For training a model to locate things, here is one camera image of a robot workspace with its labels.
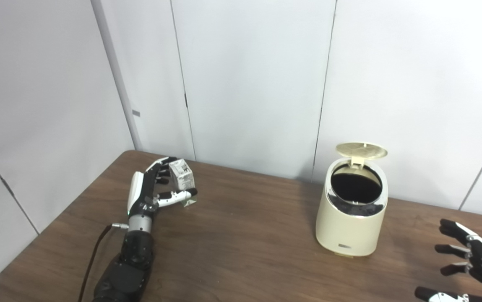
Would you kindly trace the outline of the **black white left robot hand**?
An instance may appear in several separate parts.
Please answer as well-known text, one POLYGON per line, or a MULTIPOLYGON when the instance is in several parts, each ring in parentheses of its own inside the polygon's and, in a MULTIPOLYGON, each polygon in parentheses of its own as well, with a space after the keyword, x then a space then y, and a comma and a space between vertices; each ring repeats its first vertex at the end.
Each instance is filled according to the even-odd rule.
POLYGON ((155 193, 156 184, 168 184, 171 176, 169 164, 177 157, 162 157, 155 160, 145 172, 134 172, 128 194, 128 217, 143 214, 150 216, 159 208, 188 201, 198 195, 196 188, 155 193))

